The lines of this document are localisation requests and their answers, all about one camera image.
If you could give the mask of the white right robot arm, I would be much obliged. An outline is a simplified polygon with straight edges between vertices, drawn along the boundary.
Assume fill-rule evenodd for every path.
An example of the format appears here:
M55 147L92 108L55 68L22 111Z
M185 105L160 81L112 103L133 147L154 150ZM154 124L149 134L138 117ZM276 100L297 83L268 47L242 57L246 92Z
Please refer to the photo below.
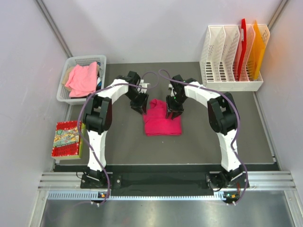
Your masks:
M205 88L194 79L183 80L180 75L170 79L169 90L171 94L166 97L167 118L179 117L184 112L183 103L187 98L207 108L209 124L219 139L223 168L220 173L207 177L208 186L218 190L234 186L242 175L242 169L236 143L240 118L232 95Z

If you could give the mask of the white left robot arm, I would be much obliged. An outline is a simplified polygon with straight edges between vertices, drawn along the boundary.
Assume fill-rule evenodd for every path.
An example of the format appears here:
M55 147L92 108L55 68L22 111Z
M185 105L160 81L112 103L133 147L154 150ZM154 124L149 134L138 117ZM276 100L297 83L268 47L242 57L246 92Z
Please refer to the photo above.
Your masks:
M118 76L112 84L89 95L83 106L82 122L89 137L89 162L86 175L96 187L107 183L105 174L105 142L112 124L112 105L121 96L130 100L130 107L143 115L147 113L148 84L134 71L127 76Z

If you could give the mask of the magenta t shirt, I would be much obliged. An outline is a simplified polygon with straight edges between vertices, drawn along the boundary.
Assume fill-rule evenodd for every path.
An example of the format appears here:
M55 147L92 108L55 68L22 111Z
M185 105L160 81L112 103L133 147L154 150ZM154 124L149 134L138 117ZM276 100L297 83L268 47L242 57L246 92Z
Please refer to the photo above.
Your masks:
M181 117L166 118L166 102L153 99L143 115L144 131L147 136L179 136L182 134Z

